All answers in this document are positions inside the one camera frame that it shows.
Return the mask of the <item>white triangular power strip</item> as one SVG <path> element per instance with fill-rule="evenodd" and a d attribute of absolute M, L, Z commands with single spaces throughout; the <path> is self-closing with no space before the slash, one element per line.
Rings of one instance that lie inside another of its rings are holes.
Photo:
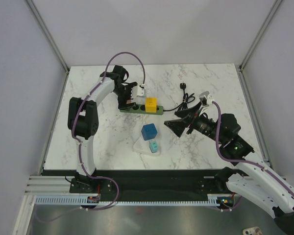
<path fill-rule="evenodd" d="M 159 151 L 156 153 L 151 153 L 149 149 L 149 143 L 148 141 L 145 141 L 143 137 L 139 137 L 138 140 L 134 143 L 133 145 L 133 151 L 137 153 L 141 153 L 144 155 L 149 155 L 149 156 L 160 156 L 160 146 L 159 146 Z"/>

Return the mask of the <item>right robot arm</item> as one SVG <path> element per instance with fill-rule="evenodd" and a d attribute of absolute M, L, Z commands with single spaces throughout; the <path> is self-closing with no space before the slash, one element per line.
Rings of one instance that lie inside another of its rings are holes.
<path fill-rule="evenodd" d="M 268 166 L 239 135 L 240 125 L 233 114 L 222 113 L 220 106 L 212 102 L 218 110 L 218 119 L 208 118 L 203 112 L 205 106 L 196 106 L 175 112 L 178 117 L 166 120 L 164 124 L 178 137 L 184 131 L 191 134 L 194 130 L 212 139 L 219 157 L 247 174 L 252 182 L 248 183 L 241 174 L 225 167 L 216 176 L 214 185 L 217 191 L 230 190 L 269 214 L 280 230 L 294 235 L 294 187 Z"/>

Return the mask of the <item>blue cube socket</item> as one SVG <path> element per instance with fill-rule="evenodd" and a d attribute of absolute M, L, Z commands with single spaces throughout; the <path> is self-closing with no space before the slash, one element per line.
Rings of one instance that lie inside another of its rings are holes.
<path fill-rule="evenodd" d="M 158 134 L 154 123 L 143 125 L 141 133 L 145 141 L 154 139 Z"/>

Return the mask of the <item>yellow cube socket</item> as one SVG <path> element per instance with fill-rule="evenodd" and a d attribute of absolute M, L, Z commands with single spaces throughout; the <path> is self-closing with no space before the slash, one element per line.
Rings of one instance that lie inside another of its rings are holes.
<path fill-rule="evenodd" d="M 156 113 L 157 112 L 157 98 L 147 97 L 145 101 L 145 111 L 147 113 Z"/>

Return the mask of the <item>green power strip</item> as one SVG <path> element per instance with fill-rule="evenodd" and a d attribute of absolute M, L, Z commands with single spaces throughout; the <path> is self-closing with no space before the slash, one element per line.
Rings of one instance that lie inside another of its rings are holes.
<path fill-rule="evenodd" d="M 121 113 L 128 114 L 142 114 L 142 115 L 163 115 L 164 109 L 163 106 L 156 106 L 156 112 L 147 112 L 144 104 L 136 104 L 134 107 L 131 107 L 127 110 L 120 110 Z"/>

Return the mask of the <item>teal plug adapter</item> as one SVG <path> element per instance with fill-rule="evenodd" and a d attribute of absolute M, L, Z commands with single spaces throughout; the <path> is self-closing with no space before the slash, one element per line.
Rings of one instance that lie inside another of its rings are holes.
<path fill-rule="evenodd" d="M 148 143 L 151 153 L 156 153 L 159 151 L 159 146 L 155 140 L 149 140 Z"/>

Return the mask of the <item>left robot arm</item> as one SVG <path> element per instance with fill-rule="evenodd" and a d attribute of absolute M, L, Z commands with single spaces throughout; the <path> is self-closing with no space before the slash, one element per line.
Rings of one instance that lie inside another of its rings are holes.
<path fill-rule="evenodd" d="M 133 90 L 137 82 L 124 84 L 129 77 L 128 71 L 115 65 L 111 72 L 103 72 L 95 86 L 85 98 L 72 97 L 69 101 L 68 129 L 76 140 L 78 150 L 77 173 L 85 176 L 81 187 L 86 192 L 94 192 L 98 181 L 92 177 L 96 170 L 93 153 L 94 136 L 99 128 L 98 105 L 110 93 L 117 95 L 118 109 L 128 111 L 135 107 Z"/>

